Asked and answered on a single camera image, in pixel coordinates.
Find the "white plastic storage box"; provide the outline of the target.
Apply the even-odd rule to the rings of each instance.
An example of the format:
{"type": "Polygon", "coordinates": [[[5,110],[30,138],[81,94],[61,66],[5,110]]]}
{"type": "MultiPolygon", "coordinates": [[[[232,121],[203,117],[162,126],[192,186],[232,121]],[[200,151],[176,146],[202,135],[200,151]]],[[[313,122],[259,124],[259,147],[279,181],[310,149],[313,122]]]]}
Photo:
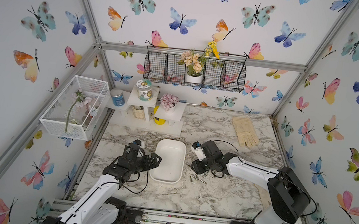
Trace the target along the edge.
{"type": "Polygon", "coordinates": [[[182,178],[186,145],[177,140],[163,139],[157,144],[155,154],[161,157],[159,166],[149,171],[151,179],[164,184],[176,184],[182,178]]]}

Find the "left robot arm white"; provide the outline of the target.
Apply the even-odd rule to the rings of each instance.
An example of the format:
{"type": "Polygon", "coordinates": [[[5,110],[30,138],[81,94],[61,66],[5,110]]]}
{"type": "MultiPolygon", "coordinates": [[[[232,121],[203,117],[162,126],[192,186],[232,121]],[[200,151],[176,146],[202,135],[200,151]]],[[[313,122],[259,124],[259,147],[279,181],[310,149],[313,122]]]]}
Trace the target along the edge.
{"type": "Polygon", "coordinates": [[[114,194],[130,181],[132,175],[159,167],[162,158],[145,154],[142,142],[125,145],[122,155],[106,168],[95,185],[59,217],[47,217],[41,224],[137,224],[127,214],[127,203],[114,194]]]}

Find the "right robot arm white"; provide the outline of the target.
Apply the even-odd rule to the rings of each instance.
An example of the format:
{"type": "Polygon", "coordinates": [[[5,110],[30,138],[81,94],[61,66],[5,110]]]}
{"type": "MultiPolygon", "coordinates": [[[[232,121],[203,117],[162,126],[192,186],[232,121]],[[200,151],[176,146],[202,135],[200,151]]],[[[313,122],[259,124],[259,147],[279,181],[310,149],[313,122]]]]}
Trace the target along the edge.
{"type": "Polygon", "coordinates": [[[222,153],[215,141],[192,144],[197,159],[191,169],[196,174],[206,171],[248,180],[264,188],[271,205],[255,216],[250,224],[294,224],[313,201],[294,171],[289,167],[281,169],[258,166],[242,160],[238,153],[222,153]]]}

